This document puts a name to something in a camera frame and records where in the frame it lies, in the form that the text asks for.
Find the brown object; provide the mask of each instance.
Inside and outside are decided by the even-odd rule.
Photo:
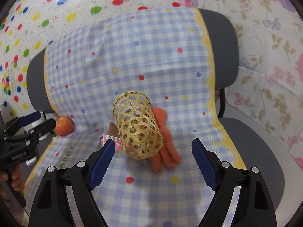
[[[164,140],[144,93],[122,93],[114,103],[113,113],[127,156],[146,159],[159,152]]]

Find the blue polka dot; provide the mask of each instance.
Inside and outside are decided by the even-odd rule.
[[[60,6],[60,5],[64,4],[66,1],[67,1],[67,0],[59,0],[59,1],[57,2],[57,5]]]
[[[171,221],[166,221],[163,223],[162,227],[172,227],[172,222]]]

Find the chair seat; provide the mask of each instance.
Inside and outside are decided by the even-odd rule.
[[[284,174],[273,152],[263,139],[243,122],[233,118],[219,121],[237,148],[245,166],[259,168],[277,209],[284,192]]]

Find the blue gripper pad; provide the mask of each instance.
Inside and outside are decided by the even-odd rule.
[[[90,172],[89,189],[94,190],[95,187],[99,186],[102,179],[109,167],[110,162],[115,154],[115,142],[110,141],[104,148],[101,156],[93,166]]]
[[[196,160],[196,163],[202,173],[204,181],[207,186],[211,187],[212,190],[215,190],[218,187],[218,183],[216,180],[216,170],[213,167],[212,163],[208,159],[207,155],[205,154],[207,150],[199,144],[198,139],[193,140],[191,144],[191,151]]]

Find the chair leg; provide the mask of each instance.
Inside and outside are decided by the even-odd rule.
[[[220,92],[220,111],[218,118],[222,118],[225,111],[225,89],[219,89]]]

